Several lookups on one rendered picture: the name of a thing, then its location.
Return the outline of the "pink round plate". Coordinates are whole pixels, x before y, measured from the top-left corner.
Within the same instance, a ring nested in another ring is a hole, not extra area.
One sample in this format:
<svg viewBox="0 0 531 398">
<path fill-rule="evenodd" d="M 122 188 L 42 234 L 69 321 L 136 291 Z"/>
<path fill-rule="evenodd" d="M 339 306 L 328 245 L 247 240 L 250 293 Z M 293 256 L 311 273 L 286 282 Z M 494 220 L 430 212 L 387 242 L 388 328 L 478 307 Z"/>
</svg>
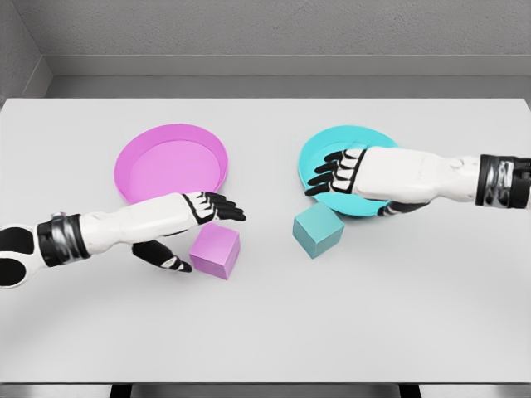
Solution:
<svg viewBox="0 0 531 398">
<path fill-rule="evenodd" d="M 114 184 L 133 204 L 174 192 L 217 192 L 227 171 L 227 150 L 215 134 L 192 124 L 165 124 L 125 145 Z"/>
</svg>

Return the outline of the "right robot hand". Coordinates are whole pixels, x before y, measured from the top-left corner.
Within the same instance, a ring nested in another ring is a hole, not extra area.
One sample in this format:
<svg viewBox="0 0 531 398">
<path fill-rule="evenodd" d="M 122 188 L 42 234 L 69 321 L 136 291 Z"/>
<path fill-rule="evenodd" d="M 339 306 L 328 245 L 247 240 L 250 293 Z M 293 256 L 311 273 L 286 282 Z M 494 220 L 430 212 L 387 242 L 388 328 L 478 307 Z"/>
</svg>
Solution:
<svg viewBox="0 0 531 398">
<path fill-rule="evenodd" d="M 424 175 L 425 153 L 400 148 L 344 149 L 324 157 L 308 180 L 305 195 L 322 193 L 357 195 L 384 201 L 379 216 L 409 213 L 427 206 L 437 196 L 433 175 Z"/>
</svg>

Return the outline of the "cyan round plate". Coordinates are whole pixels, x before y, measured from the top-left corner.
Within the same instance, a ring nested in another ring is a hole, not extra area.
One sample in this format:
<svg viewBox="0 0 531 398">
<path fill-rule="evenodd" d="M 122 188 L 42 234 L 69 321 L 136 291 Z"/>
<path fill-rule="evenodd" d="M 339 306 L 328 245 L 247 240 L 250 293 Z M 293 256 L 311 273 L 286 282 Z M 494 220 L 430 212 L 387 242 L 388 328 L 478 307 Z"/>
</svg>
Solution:
<svg viewBox="0 0 531 398">
<path fill-rule="evenodd" d="M 326 155 L 344 149 L 371 147 L 397 148 L 398 144 L 383 133 L 355 125 L 335 126 L 317 133 L 300 152 L 298 168 L 304 188 L 309 188 L 308 180 L 316 176 L 314 170 L 324 163 Z M 387 204 L 340 193 L 322 193 L 314 199 L 346 216 L 375 216 L 378 209 Z"/>
</svg>

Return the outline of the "pink cube block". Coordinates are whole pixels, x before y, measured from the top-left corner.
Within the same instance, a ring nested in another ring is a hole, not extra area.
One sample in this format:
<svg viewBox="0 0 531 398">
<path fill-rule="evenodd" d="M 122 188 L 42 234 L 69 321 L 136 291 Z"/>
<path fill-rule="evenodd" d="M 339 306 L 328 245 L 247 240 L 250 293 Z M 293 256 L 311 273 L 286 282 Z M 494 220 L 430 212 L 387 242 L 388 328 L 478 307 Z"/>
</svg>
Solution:
<svg viewBox="0 0 531 398">
<path fill-rule="evenodd" d="M 198 233 L 189 256 L 194 269 L 228 280 L 240 249 L 238 231 L 208 223 Z"/>
</svg>

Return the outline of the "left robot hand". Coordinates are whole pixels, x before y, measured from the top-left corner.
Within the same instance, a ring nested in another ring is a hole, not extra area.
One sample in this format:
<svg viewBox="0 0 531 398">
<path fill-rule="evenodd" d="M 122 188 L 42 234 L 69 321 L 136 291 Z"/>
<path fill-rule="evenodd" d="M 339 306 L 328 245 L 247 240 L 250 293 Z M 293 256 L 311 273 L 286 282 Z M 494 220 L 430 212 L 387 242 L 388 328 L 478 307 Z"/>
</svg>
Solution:
<svg viewBox="0 0 531 398">
<path fill-rule="evenodd" d="M 192 266 L 181 260 L 158 238 L 178 235 L 211 221 L 244 221 L 244 211 L 225 196 L 214 192 L 172 193 L 137 203 L 126 209 L 125 241 L 139 259 L 163 269 L 190 273 Z"/>
</svg>

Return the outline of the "teal cube block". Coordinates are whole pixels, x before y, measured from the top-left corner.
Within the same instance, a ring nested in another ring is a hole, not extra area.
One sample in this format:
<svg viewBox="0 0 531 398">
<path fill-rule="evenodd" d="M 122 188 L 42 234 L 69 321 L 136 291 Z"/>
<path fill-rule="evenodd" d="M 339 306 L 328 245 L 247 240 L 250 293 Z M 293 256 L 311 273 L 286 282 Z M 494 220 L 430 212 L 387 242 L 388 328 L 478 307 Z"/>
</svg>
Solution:
<svg viewBox="0 0 531 398">
<path fill-rule="evenodd" d="M 336 245 L 344 223 L 333 210 L 318 202 L 294 218 L 292 234 L 311 259 Z"/>
</svg>

